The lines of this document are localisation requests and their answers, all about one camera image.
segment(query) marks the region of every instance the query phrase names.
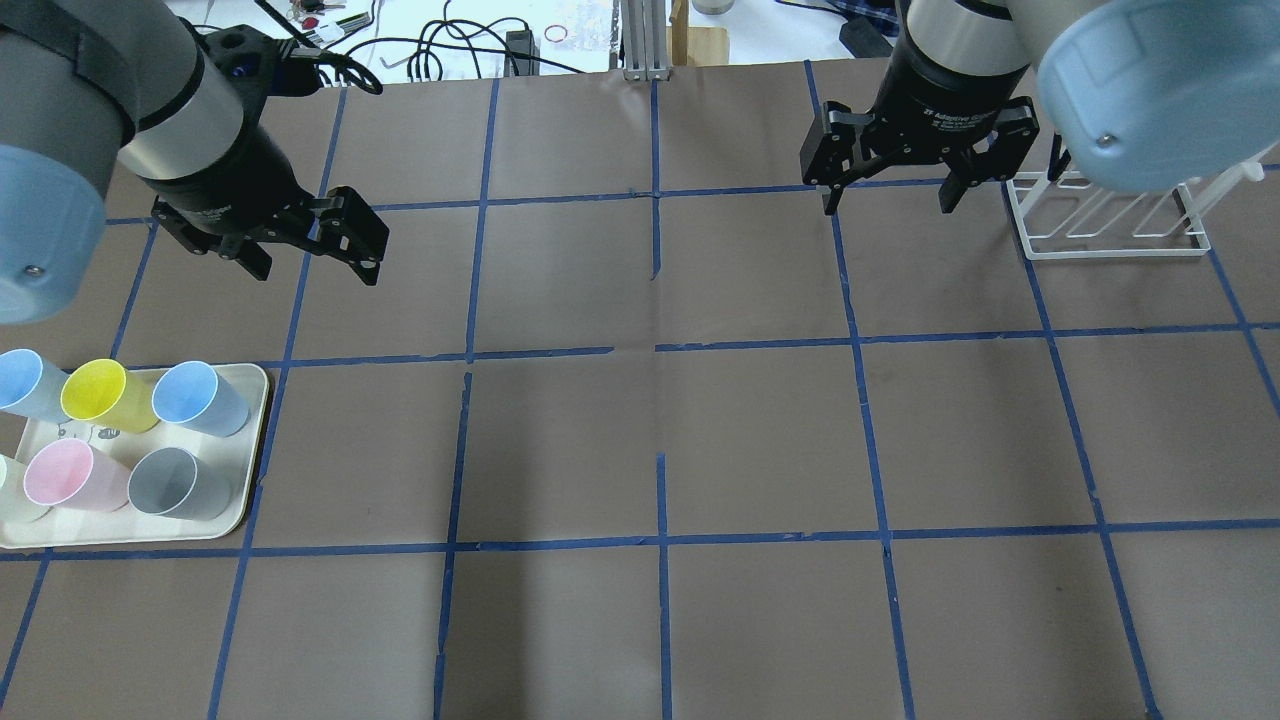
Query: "plastic cup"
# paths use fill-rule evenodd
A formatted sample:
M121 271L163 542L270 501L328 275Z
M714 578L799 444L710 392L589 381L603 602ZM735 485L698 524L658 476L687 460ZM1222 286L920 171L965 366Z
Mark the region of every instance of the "plastic cup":
M22 486L36 505L110 512L129 500L129 469L82 439L64 438L31 459Z
M0 455L0 521L33 523L49 512L49 507L32 502L22 487L27 466L13 457Z
M227 477L180 447L151 452L129 475L129 502L147 515L211 520L230 500Z
M151 386L115 360L81 365L63 386L63 411L74 420L145 433L159 421L151 411Z
M67 373L35 350L0 355L0 410L47 423L65 423L61 393Z
M200 360L170 368L156 383L151 409L165 423L206 436L229 437L248 421L244 397Z

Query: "white plastic cup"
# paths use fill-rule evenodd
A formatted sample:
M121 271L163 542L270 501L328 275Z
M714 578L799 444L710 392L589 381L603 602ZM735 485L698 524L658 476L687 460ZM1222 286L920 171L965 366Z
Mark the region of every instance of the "white plastic cup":
M129 502L147 515L211 520L230 501L227 477L180 447L148 454L129 475Z
M20 347L0 355L0 410L45 420L65 423L63 386L67 373L45 360L35 350Z
M27 466L13 457L0 455L0 521L35 523L49 512L49 507L36 505L22 488Z
M207 363L189 360L156 383L151 409L165 423L230 437L248 421L248 402Z
M36 505L110 512L129 501L129 469L82 439L63 438L31 459L22 487Z

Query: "gray plastic cup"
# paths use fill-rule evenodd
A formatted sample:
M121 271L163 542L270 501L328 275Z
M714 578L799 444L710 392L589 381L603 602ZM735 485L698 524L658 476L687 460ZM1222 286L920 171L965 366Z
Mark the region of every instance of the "gray plastic cup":
M129 502L147 515L211 520L230 500L227 477L180 447L148 454L129 475Z

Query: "wooden block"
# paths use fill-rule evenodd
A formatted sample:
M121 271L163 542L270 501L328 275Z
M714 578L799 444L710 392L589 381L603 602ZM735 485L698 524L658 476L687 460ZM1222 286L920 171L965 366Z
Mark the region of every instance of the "wooden block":
M668 47L675 47L671 28L667 28ZM672 64L675 61L672 51ZM689 28L689 65L705 68L709 65L728 64L728 29L722 27L690 27Z

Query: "blue plastic cup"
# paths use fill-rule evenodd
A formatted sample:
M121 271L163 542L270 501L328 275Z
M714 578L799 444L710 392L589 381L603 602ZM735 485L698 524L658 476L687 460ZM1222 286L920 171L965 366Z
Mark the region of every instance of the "blue plastic cup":
M67 373L35 350L18 348L0 355L0 410L46 423L70 420L63 413Z
M173 366L151 393L157 418L206 436L230 437L248 421L248 402L211 365Z

